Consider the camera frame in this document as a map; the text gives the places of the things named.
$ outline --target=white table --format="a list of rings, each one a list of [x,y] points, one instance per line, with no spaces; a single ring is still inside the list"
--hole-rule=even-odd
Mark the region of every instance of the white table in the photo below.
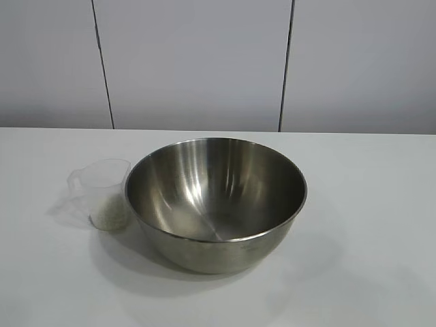
[[[290,234],[232,276],[174,270],[135,224],[74,218],[67,175],[202,136],[291,158]],[[436,326],[436,136],[0,129],[0,326]]]

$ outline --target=bowl exterior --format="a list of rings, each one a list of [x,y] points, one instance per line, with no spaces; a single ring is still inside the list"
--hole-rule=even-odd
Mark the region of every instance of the bowl exterior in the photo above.
[[[293,221],[254,238],[212,243],[175,237],[138,219],[162,255],[183,268],[206,274],[235,273],[257,264],[280,244]]]

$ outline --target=metal bowl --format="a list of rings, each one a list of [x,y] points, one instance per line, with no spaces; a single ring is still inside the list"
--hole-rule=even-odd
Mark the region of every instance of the metal bowl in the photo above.
[[[232,273],[265,258],[306,200],[301,171],[253,142],[202,138],[142,159],[127,203],[156,248],[199,273]]]

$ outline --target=cup handle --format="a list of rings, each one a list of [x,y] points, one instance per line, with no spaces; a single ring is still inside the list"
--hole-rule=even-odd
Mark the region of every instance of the cup handle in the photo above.
[[[71,198],[76,198],[83,195],[82,184],[80,184],[79,180],[79,175],[81,172],[81,169],[73,170],[73,172],[67,178],[69,196]]]
[[[67,184],[69,189],[69,198],[72,204],[80,210],[84,215],[89,216],[88,210],[78,201],[78,198],[84,196],[83,186],[80,183],[80,173],[82,169],[73,170],[73,172],[67,178]]]

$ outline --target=measuring cup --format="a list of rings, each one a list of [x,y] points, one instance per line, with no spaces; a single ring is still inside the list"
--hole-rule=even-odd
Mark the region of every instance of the measuring cup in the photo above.
[[[84,200],[84,206],[75,205],[99,230],[118,230],[127,225],[124,186],[129,171],[128,161],[105,159],[74,170],[68,176],[70,196]]]

